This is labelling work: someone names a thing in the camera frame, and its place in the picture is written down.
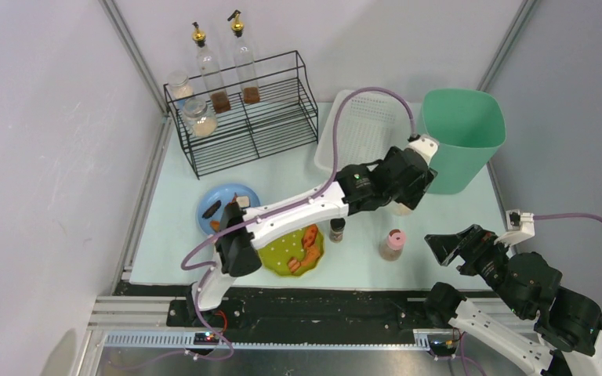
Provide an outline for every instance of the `gold bottle cap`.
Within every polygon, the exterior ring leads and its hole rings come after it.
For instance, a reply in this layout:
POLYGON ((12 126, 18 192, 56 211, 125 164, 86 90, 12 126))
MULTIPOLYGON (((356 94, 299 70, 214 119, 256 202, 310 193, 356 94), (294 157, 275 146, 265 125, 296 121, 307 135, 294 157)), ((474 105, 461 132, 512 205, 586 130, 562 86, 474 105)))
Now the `gold bottle cap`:
POLYGON ((230 16, 230 18, 228 18, 228 21, 232 21, 232 30, 233 31, 242 31, 243 30, 243 23, 241 22, 241 20, 239 20, 239 15, 241 14, 241 12, 237 10, 234 11, 234 13, 232 13, 232 15, 230 16))
POLYGON ((206 34, 204 34, 204 31, 199 30, 199 25, 197 22, 193 22, 193 26, 195 26, 195 30, 193 31, 193 40, 196 42, 203 42, 206 39, 206 34))

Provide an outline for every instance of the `green trash can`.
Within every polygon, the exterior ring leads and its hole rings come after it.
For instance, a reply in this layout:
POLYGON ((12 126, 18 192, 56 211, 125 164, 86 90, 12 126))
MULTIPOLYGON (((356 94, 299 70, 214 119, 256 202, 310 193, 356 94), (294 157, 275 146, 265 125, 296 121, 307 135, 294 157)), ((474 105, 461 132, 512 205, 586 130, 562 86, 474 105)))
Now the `green trash can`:
POLYGON ((423 98, 419 134, 436 139, 430 161, 437 177, 428 193, 461 192, 506 139, 504 116, 490 94, 468 89, 438 89, 423 98))

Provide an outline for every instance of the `white dish rack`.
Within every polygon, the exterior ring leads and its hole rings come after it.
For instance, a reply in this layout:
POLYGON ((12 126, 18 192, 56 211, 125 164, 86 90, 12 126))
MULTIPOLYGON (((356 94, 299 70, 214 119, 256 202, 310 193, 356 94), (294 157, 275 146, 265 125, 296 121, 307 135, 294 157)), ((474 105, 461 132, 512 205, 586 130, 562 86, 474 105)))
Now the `white dish rack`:
MULTIPOLYGON (((331 172, 333 166, 333 121, 341 102, 353 92, 338 93, 322 131, 315 164, 331 172)), ((408 105, 415 118, 419 103, 408 105)), ((392 96, 377 92, 363 92, 352 98, 343 109, 338 123, 338 170, 347 165, 383 159, 392 146, 404 148, 411 135, 407 111, 392 96)))

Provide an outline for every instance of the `wire rack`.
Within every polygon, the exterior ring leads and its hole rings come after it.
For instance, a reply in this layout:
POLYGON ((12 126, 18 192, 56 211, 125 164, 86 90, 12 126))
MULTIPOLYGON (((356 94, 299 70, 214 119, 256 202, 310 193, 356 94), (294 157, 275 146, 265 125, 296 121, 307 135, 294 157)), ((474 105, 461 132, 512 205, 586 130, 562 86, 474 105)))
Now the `wire rack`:
MULTIPOLYGON (((255 67, 259 74, 256 78, 259 103, 245 104, 240 90, 241 82, 231 80, 233 84, 220 88, 227 90, 231 110, 216 115, 218 128, 207 137, 190 134, 180 110, 185 99, 197 96, 208 98, 209 92, 174 100, 168 85, 163 86, 181 149, 198 179, 317 142, 317 103, 310 91, 306 64, 299 52, 290 51, 256 60, 255 67)), ((235 77, 234 67, 221 72, 226 81, 235 77)), ((190 84, 193 88, 204 86, 201 76, 190 78, 190 84)), ((207 104, 213 110, 210 100, 207 100, 207 104)))

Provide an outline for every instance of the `yellow-green polka dot plate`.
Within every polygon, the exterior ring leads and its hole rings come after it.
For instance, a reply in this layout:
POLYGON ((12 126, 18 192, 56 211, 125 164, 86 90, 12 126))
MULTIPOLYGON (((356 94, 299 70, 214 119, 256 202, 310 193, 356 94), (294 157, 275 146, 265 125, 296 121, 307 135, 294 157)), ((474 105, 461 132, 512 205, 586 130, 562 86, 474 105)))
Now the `yellow-green polka dot plate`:
POLYGON ((296 257, 299 261, 306 257, 306 252, 301 245, 306 228, 283 235, 259 249, 257 252, 264 267, 281 277, 301 277, 308 270, 315 269, 324 256, 324 234, 321 231, 317 232, 315 239, 315 244, 320 248, 320 257, 309 265, 299 267, 294 273, 290 272, 287 266, 292 257, 296 257))

